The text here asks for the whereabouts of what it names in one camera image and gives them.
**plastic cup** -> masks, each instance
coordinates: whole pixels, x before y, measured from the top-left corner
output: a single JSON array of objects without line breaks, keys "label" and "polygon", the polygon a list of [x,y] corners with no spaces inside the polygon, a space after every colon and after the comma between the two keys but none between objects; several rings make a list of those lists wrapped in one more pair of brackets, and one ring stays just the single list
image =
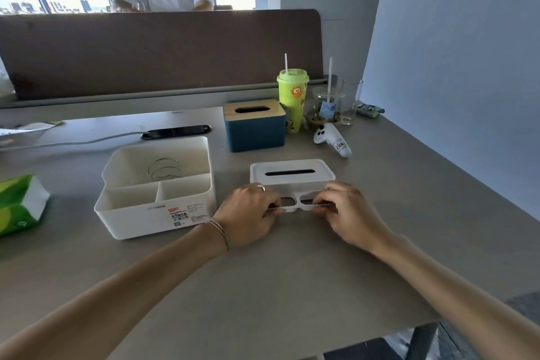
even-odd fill
[{"label": "plastic cup", "polygon": [[289,132],[300,131],[308,81],[307,72],[299,68],[291,68],[288,72],[281,70],[279,73],[279,102],[287,111],[287,130]]}]

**desk surface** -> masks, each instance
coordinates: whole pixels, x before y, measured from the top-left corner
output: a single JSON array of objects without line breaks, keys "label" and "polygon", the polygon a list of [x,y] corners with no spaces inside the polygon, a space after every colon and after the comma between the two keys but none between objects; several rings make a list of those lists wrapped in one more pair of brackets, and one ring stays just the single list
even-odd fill
[{"label": "desk surface", "polygon": [[[218,204],[253,162],[321,158],[360,187],[388,225],[500,299],[540,289],[540,223],[385,118],[343,127],[353,157],[311,133],[285,147],[232,154],[221,108],[69,121],[38,143],[210,124]],[[166,245],[186,229],[116,241],[93,212],[118,147],[0,152],[0,179],[33,173],[51,192],[40,227],[0,238],[0,341]],[[392,270],[340,241],[311,213],[285,214],[262,241],[215,260],[135,327],[111,359],[297,360],[436,319]]]}]

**blue wall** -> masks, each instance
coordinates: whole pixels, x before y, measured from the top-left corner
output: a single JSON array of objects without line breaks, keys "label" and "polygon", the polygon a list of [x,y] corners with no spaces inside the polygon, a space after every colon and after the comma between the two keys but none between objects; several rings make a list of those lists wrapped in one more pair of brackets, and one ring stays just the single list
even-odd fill
[{"label": "blue wall", "polygon": [[540,219],[540,0],[380,0],[362,101]]}]

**left hand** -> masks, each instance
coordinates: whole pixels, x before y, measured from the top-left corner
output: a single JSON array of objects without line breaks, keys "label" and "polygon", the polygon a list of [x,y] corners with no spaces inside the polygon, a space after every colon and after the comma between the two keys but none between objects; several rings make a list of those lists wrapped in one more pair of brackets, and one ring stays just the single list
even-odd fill
[{"label": "left hand", "polygon": [[223,227],[229,247],[248,245],[270,231],[278,216],[285,212],[267,211],[271,204],[281,206],[280,195],[271,188],[263,191],[256,184],[242,186],[224,200],[213,219]]}]

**tissue pack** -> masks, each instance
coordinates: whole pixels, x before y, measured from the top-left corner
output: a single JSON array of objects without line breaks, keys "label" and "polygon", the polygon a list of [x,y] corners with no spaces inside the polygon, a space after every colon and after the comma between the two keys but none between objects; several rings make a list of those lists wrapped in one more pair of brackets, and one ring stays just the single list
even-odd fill
[{"label": "tissue pack", "polygon": [[0,182],[0,236],[37,226],[49,196],[35,175]]}]

